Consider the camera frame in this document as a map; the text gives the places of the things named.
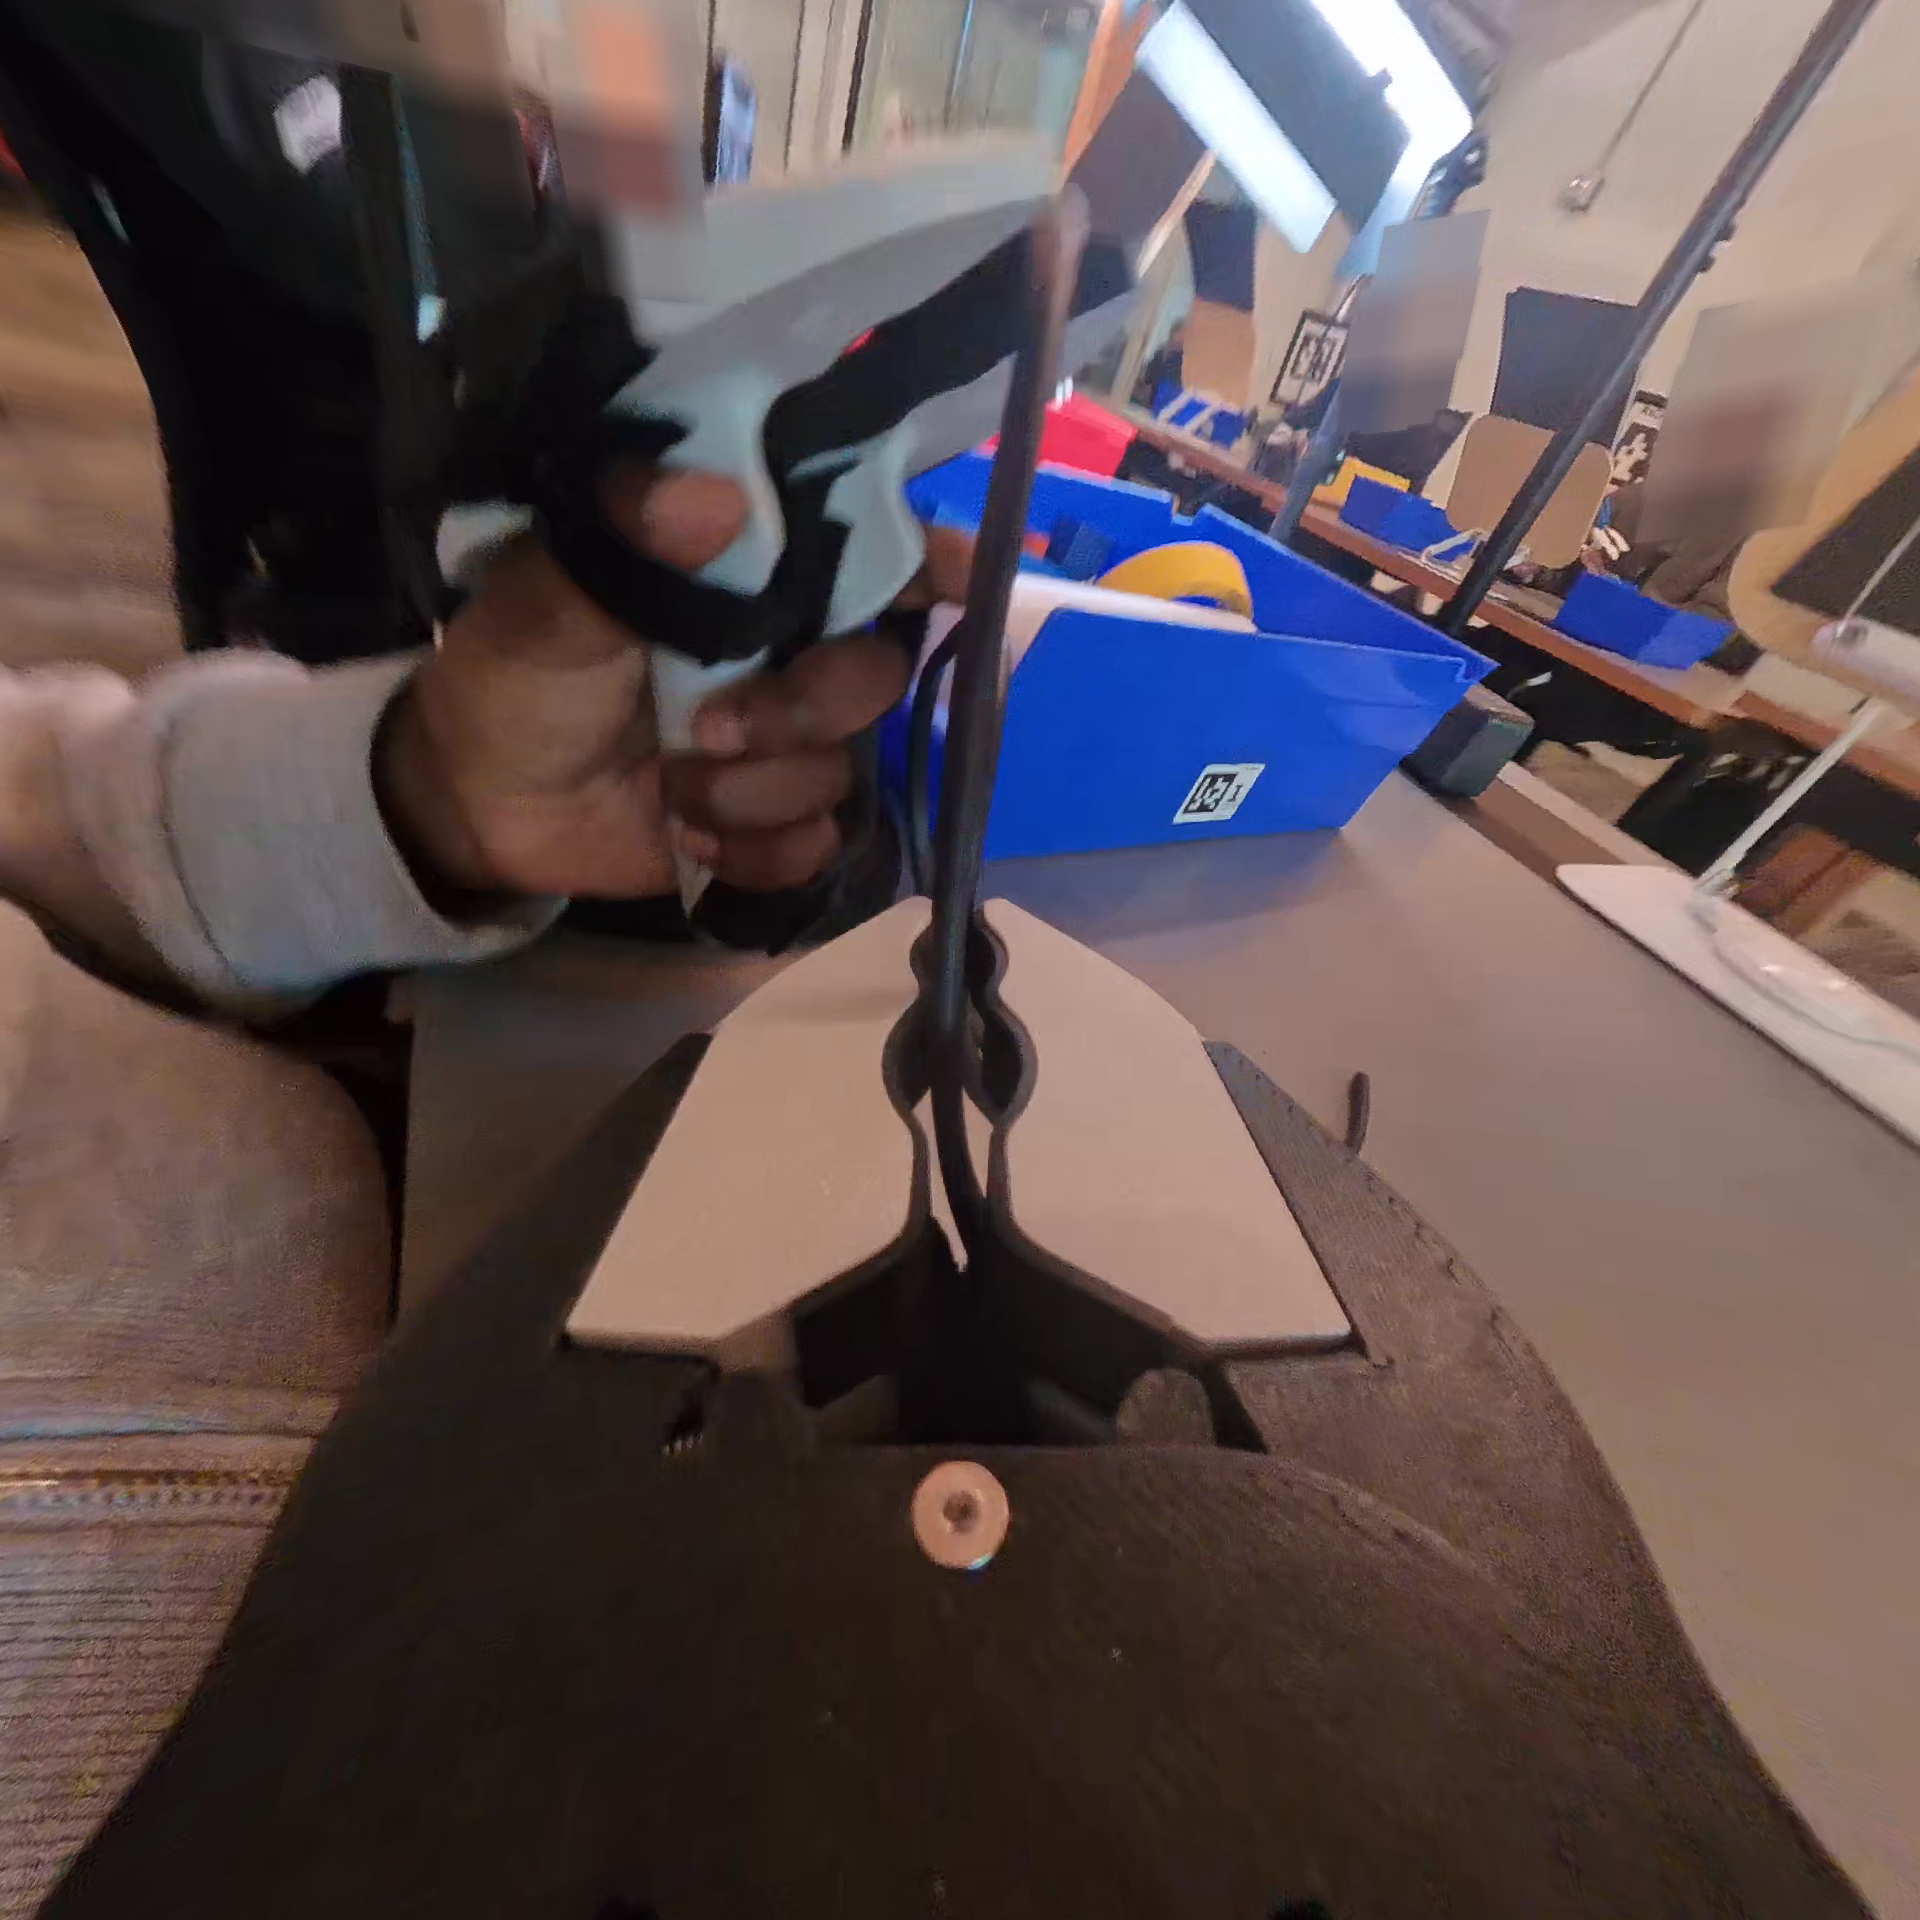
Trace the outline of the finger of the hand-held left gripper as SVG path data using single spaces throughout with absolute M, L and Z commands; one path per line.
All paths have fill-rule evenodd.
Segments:
M 656 361 L 831 361 L 1027 228 L 1043 185 L 740 185 L 620 210 L 615 292 Z
M 1083 370 L 1124 334 L 1137 287 L 1128 277 L 1083 277 L 1068 298 L 1060 337 L 1039 340 L 1023 277 L 970 277 L 851 349 L 839 377 L 842 495 L 906 495 L 927 473 L 963 457 L 992 457 L 1028 349 L 1039 353 L 1039 465 L 1046 409 L 1076 394 Z

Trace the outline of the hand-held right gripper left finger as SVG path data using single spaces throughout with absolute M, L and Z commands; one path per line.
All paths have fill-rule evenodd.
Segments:
M 567 1340 L 610 1353 L 897 1353 L 937 1169 L 927 901 L 806 953 L 714 1030 Z

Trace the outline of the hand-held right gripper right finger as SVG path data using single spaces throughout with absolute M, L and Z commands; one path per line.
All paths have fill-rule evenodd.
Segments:
M 1330 1351 L 1354 1326 L 1195 1026 L 1016 903 L 986 905 L 1000 995 L 1039 1052 L 1004 1138 L 1016 1227 L 1235 1358 Z

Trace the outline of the blue plastic bin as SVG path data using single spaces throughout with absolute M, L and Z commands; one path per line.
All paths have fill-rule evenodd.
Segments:
M 1168 541 L 1226 543 L 1255 631 L 1056 614 L 1006 679 L 986 857 L 1344 827 L 1494 661 L 1206 507 L 1040 468 L 1023 574 L 1079 585 Z

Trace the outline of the person's left forearm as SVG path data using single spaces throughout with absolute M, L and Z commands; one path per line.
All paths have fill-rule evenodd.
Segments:
M 419 665 L 228 649 L 140 684 L 6 668 L 6 903 L 118 974 L 246 1017 L 529 946 L 562 895 L 442 905 L 382 813 L 375 749 Z

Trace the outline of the background wooden desk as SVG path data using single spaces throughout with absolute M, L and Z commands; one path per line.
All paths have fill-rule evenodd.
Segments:
M 1282 489 L 1246 470 L 1228 452 L 1177 428 L 1166 428 L 1135 406 L 1114 406 L 1114 411 L 1135 428 L 1144 444 L 1161 449 L 1174 462 L 1208 473 L 1231 489 L 1258 495 L 1270 510 L 1281 507 Z M 1423 612 L 1430 612 L 1430 604 L 1438 604 L 1455 587 L 1444 571 L 1425 565 L 1409 550 L 1351 527 L 1330 507 L 1310 505 L 1304 514 L 1304 527 L 1310 539 L 1355 562 L 1364 562 L 1382 583 L 1414 589 Z M 1667 722 L 1683 729 L 1702 731 L 1715 727 L 1719 719 L 1737 718 L 1814 749 L 1825 749 L 1841 731 L 1839 724 L 1774 701 L 1737 676 L 1724 675 L 1706 663 L 1658 668 L 1604 654 L 1556 631 L 1508 596 L 1495 593 L 1472 618 L 1467 642 L 1495 661 L 1514 655 L 1531 665 L 1553 663 L 1567 668 L 1572 676 L 1607 689 L 1634 706 L 1659 713 Z

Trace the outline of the person's left hand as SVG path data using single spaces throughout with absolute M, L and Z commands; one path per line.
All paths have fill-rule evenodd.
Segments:
M 442 915 L 663 895 L 678 857 L 747 894 L 831 871 L 856 740 L 906 698 L 906 646 L 864 631 L 723 689 L 684 749 L 656 743 L 649 661 L 536 532 L 487 558 L 370 758 L 382 823 Z

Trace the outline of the red plastic bin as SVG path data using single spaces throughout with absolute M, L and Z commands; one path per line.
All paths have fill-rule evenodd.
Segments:
M 1119 478 L 1130 449 L 1137 444 L 1137 431 L 1138 428 L 1130 415 L 1074 394 L 1048 404 L 1039 465 L 1103 481 Z

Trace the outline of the yellow tape roll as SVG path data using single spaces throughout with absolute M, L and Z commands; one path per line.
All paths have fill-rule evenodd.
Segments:
M 1150 546 L 1108 566 L 1096 585 L 1166 606 L 1235 618 L 1244 623 L 1250 623 L 1255 614 L 1255 596 L 1242 559 L 1216 541 L 1191 539 Z

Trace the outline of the light panel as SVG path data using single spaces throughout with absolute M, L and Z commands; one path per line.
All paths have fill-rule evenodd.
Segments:
M 1294 254 L 1400 217 L 1478 124 L 1427 5 L 1158 5 L 1137 71 Z

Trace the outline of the dark grey power adapter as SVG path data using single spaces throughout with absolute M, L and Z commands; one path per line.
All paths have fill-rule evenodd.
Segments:
M 1527 710 L 1487 686 L 1467 689 L 1402 771 L 1443 801 L 1478 801 L 1534 735 Z

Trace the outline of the black tripod pole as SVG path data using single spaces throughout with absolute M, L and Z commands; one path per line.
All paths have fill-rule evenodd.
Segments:
M 1590 374 L 1576 414 L 1555 430 L 1550 444 L 1523 476 L 1495 531 L 1480 541 L 1460 583 L 1431 618 L 1443 635 L 1460 637 L 1467 631 L 1502 570 L 1519 556 L 1524 534 L 1546 514 L 1555 492 L 1571 476 L 1579 451 L 1592 444 L 1596 428 L 1602 425 L 1610 414 L 1610 397 L 1640 370 L 1641 357 L 1664 332 L 1694 279 L 1704 275 L 1711 257 L 1764 178 L 1774 156 L 1825 89 L 1874 7 L 1874 3 L 1827 5 L 1806 46 L 1767 95 L 1755 121 L 1648 281 L 1641 299 L 1633 306 L 1618 349 Z

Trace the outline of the person's grey pants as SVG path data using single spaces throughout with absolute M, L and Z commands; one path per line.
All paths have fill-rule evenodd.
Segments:
M 6 910 L 3 1908 L 34 1915 L 194 1694 L 392 1323 L 351 1094 Z

